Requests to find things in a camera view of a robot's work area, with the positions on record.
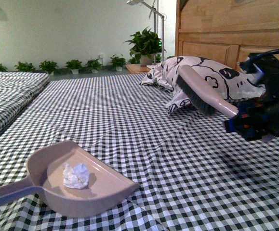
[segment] checkered bedsheet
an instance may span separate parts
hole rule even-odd
[[[140,189],[90,218],[30,195],[0,207],[0,230],[279,230],[279,138],[246,142],[192,107],[165,115],[169,93],[142,77],[50,82],[0,132],[0,186],[23,179],[37,149],[72,140]]]
[[[0,72],[0,131],[44,88],[48,78],[42,73]]]

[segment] crumpled paper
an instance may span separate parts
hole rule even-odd
[[[82,189],[88,185],[89,171],[83,163],[77,164],[74,168],[65,164],[63,171],[63,184],[68,188]]]

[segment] floor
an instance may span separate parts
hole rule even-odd
[[[98,77],[98,76],[115,76],[115,75],[126,75],[128,74],[128,71],[126,69],[122,69],[122,71],[116,71],[116,70],[101,70],[98,71],[98,73],[92,73],[92,72],[80,72],[78,75],[72,74],[71,71],[63,72],[63,73],[54,73],[53,76],[49,76],[50,81],[57,81],[62,79],[75,79],[75,78],[90,78],[90,77]]]

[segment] pillow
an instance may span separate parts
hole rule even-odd
[[[216,61],[193,56],[173,57],[156,65],[140,82],[141,85],[156,85],[172,93],[172,100],[166,104],[167,114],[191,104],[188,96],[176,84],[181,65],[190,65],[230,103],[260,97],[266,90],[264,85],[252,83],[252,74],[240,73]]]

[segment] robotic arm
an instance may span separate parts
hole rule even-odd
[[[255,76],[255,84],[266,86],[262,98],[240,102],[238,114],[225,121],[227,132],[237,132],[247,141],[279,137],[279,60],[273,54],[279,50],[251,53],[239,64],[244,72]]]

